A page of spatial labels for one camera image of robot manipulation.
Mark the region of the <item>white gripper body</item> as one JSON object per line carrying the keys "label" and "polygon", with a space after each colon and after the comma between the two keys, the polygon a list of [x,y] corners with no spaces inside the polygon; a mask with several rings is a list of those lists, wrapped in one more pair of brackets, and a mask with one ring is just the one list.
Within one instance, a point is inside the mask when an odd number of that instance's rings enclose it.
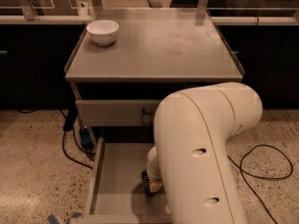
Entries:
{"label": "white gripper body", "polygon": [[162,182],[162,175],[157,161],[148,161],[147,174],[151,182],[155,182],[155,183]]}

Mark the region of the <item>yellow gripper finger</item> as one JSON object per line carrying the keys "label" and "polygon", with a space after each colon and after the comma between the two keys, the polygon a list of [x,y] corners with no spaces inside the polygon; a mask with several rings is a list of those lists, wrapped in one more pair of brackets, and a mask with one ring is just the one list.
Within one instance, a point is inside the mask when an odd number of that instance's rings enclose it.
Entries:
{"label": "yellow gripper finger", "polygon": [[150,181],[149,182],[149,192],[150,193],[157,193],[163,186],[162,182],[154,182]]}

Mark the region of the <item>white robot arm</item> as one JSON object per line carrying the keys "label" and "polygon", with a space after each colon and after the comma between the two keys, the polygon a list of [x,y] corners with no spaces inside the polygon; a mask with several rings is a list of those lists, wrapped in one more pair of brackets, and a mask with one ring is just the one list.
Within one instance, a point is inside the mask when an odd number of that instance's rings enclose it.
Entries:
{"label": "white robot arm", "polygon": [[247,224],[225,143],[254,127],[263,104],[235,82],[176,91],[154,117],[148,174],[160,174],[173,224]]}

